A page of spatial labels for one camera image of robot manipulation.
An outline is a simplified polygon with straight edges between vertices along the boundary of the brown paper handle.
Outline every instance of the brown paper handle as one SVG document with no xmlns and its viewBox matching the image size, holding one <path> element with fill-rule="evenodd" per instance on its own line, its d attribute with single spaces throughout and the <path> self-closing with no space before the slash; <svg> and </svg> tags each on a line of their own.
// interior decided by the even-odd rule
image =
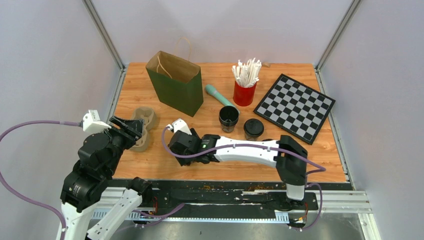
<svg viewBox="0 0 424 240">
<path fill-rule="evenodd" d="M 187 43 L 188 43 L 188 46 L 190 47 L 190 51 L 188 52 L 188 57 L 187 57 L 187 61 L 190 61 L 190 56 L 192 55 L 192 44 L 190 43 L 190 41 L 185 36 L 180 37 L 178 39 L 178 41 L 176 41 L 175 48 L 173 50 L 173 54 L 176 55 L 176 53 L 177 53 L 177 47 L 178 47 L 178 44 L 180 43 L 180 40 L 181 39 L 186 40 Z"/>
<path fill-rule="evenodd" d="M 168 74 L 169 78 L 172 79 L 171 74 L 167 70 L 165 70 L 164 66 L 162 66 L 161 60 L 159 59 L 159 55 L 157 56 L 157 61 L 159 62 L 159 64 L 156 67 L 156 72 L 159 73 L 158 70 L 159 70 L 159 66 L 160 66 L 165 71 L 165 73 Z"/>
</svg>

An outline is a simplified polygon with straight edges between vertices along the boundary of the red pencil cup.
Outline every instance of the red pencil cup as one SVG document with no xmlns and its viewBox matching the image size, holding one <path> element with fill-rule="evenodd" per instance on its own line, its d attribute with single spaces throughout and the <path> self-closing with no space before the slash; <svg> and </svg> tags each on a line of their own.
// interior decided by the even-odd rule
<svg viewBox="0 0 424 240">
<path fill-rule="evenodd" d="M 235 104 L 241 107 L 249 106 L 253 102 L 256 84 L 257 83 L 255 83 L 252 87 L 242 87 L 237 83 L 237 81 L 234 81 L 234 96 L 232 99 L 234 99 Z"/>
</svg>

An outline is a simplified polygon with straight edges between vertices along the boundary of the chessboard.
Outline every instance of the chessboard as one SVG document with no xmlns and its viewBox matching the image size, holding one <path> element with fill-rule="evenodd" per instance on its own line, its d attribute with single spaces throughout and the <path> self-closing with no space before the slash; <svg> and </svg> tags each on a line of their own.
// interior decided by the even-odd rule
<svg viewBox="0 0 424 240">
<path fill-rule="evenodd" d="M 335 102 L 281 74 L 253 112 L 312 144 Z"/>
</svg>

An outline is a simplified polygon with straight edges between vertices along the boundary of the metal floor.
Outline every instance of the metal floor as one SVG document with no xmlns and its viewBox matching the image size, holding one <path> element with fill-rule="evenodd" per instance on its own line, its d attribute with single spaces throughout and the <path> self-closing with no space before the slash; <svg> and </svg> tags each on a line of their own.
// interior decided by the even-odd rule
<svg viewBox="0 0 424 240">
<path fill-rule="evenodd" d="M 308 214 L 313 221 L 316 214 Z M 133 225 L 125 221 L 122 227 Z M 162 222 L 156 226 L 129 228 L 112 240 L 365 240 L 361 223 L 354 213 L 324 213 L 315 226 L 304 232 L 278 223 Z"/>
</svg>

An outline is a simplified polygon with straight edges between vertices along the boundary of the wood grain surface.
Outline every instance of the wood grain surface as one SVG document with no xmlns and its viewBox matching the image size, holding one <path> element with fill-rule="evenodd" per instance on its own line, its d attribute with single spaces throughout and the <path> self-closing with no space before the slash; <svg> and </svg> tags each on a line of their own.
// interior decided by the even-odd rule
<svg viewBox="0 0 424 240">
<path fill-rule="evenodd" d="M 234 103 L 234 76 L 231 71 L 231 66 L 234 63 L 198 64 L 201 67 L 203 87 L 207 84 L 213 85 L 224 97 Z M 245 121 L 256 118 L 261 120 L 265 126 L 265 132 L 259 140 L 277 140 L 280 139 L 280 135 L 290 135 L 283 129 L 253 113 L 253 110 L 280 74 L 290 76 L 319 91 L 314 68 L 311 64 L 272 64 L 270 68 L 262 67 L 253 103 L 246 107 L 237 106 L 241 114 L 232 133 L 225 133 L 221 130 L 218 113 L 223 105 L 205 91 L 203 91 L 204 103 L 194 117 L 190 117 L 159 102 L 145 66 L 146 63 L 131 63 L 129 65 L 115 115 L 129 119 L 134 109 L 147 106 L 154 109 L 158 118 L 155 127 L 149 131 L 151 141 L 148 149 L 144 152 L 125 151 L 114 175 L 115 178 L 280 181 L 275 168 L 256 163 L 232 161 L 211 162 L 209 164 L 194 163 L 190 166 L 180 166 L 178 161 L 164 150 L 161 144 L 161 133 L 166 125 L 181 118 L 187 122 L 189 127 L 194 128 L 200 137 L 205 134 L 217 134 L 232 139 L 244 140 L 243 125 Z M 166 143 L 169 143 L 171 136 L 172 133 L 168 131 L 165 135 Z M 327 169 L 326 172 L 311 174 L 308 177 L 310 182 L 346 181 L 328 119 L 322 126 L 313 145 L 309 145 L 297 137 L 292 137 L 308 151 L 308 159 Z M 313 166 L 307 166 L 308 171 L 313 169 Z"/>
</svg>

